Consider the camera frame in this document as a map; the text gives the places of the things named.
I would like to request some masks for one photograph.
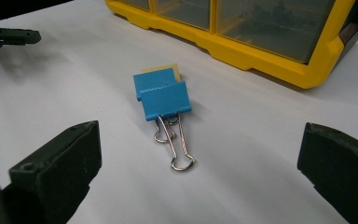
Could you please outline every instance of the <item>blue binder clip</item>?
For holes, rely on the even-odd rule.
[[[169,143],[172,152],[171,167],[178,172],[189,170],[195,163],[195,159],[187,153],[185,137],[182,127],[181,114],[191,111],[191,104],[187,95],[185,82],[176,82],[172,69],[164,69],[155,72],[135,75],[135,90],[137,100],[144,106],[145,119],[155,120],[157,132],[155,140],[159,143]],[[158,139],[160,128],[167,136],[166,140]],[[179,134],[181,137],[182,150],[184,155],[190,160],[190,164],[185,168],[176,167],[176,151],[172,140],[176,137],[171,126],[179,124]]]

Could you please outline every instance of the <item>wire handle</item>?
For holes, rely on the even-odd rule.
[[[170,143],[170,148],[171,148],[171,153],[172,153],[171,167],[175,171],[185,172],[185,171],[188,171],[191,167],[193,167],[193,165],[196,162],[196,160],[187,153],[185,136],[183,134],[183,128],[182,128],[182,119],[181,119],[181,115],[180,115],[179,112],[177,113],[177,117],[178,117],[178,123],[179,123],[179,132],[180,132],[180,138],[181,138],[181,143],[182,143],[183,154],[190,160],[190,164],[185,168],[178,168],[178,167],[175,166],[177,156],[176,156],[175,147],[173,146],[172,139],[171,139],[169,131],[168,131],[169,129],[165,126],[164,119],[161,116],[158,116],[158,120],[162,124],[162,126],[164,128],[164,132],[167,135],[167,140]]]
[[[168,139],[159,139],[159,138],[158,138],[161,129],[159,128],[159,123],[158,123],[158,120],[157,120],[157,119],[156,119],[156,124],[157,124],[157,131],[156,131],[155,136],[154,136],[156,142],[158,142],[158,143],[169,143]],[[176,133],[170,128],[170,127],[171,127],[171,124],[170,124],[168,121],[164,121],[164,122],[163,122],[163,125],[164,125],[164,126],[167,126],[167,127],[168,127],[168,128],[167,128],[167,129],[168,129],[168,132],[171,133],[171,135],[169,136],[169,138],[171,138],[171,140],[175,139],[175,138],[176,138]]]

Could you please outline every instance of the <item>yellow object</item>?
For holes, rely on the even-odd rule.
[[[151,68],[144,68],[141,70],[141,72],[148,73],[148,72],[154,72],[154,71],[163,70],[163,69],[167,69],[167,68],[173,69],[173,73],[175,75],[175,80],[177,82],[180,82],[181,78],[180,78],[179,67],[178,67],[177,63],[171,63],[171,64],[157,66],[157,67],[151,67]]]
[[[322,84],[344,50],[340,32],[355,0],[105,0],[144,29],[207,49],[242,70],[307,89]]]

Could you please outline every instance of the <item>white surface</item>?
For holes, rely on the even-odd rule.
[[[306,122],[358,138],[358,43],[330,78],[293,90],[218,62],[162,32],[76,0],[0,21],[42,41],[0,49],[0,186],[7,170],[72,125],[100,121],[103,168],[70,223],[346,223],[296,168]],[[198,161],[170,168],[132,75],[178,63]]]

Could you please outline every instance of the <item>plastic organizer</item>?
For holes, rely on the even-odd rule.
[[[105,0],[144,29],[196,43],[242,70],[324,83],[358,39],[358,0]]]

